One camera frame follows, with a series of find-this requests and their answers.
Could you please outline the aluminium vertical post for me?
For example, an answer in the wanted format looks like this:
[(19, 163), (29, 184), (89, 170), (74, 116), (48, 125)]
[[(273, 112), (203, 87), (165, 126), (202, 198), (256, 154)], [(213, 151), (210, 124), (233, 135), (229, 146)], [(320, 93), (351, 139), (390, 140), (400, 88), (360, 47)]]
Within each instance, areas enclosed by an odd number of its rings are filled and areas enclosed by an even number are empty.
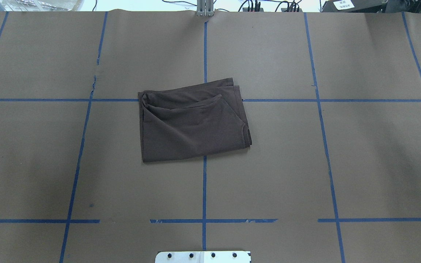
[(197, 16), (210, 17), (215, 13), (214, 0), (197, 0)]

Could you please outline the dark brown t-shirt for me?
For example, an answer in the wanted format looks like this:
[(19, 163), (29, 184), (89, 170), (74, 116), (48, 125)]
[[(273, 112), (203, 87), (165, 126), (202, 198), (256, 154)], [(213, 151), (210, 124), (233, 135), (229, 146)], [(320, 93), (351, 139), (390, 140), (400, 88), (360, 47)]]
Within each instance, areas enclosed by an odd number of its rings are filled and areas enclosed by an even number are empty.
[(233, 78), (138, 93), (144, 163), (184, 160), (249, 148), (252, 137)]

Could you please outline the black labelled box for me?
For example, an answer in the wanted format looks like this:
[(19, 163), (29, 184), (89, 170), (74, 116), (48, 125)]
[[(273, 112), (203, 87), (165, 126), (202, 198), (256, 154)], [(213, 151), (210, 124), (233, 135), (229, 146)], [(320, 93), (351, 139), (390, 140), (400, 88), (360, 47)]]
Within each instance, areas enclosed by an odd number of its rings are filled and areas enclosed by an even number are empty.
[(321, 12), (377, 13), (386, 2), (384, 0), (328, 0), (323, 4)]

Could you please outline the white metal base plate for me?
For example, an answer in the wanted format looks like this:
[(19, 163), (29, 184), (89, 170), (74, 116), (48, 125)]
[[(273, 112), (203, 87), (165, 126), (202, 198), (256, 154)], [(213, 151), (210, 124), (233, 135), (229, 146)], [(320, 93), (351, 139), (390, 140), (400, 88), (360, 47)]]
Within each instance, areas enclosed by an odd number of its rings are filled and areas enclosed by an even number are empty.
[(251, 263), (250, 251), (214, 250), (214, 251), (166, 251), (159, 252), (156, 263)]

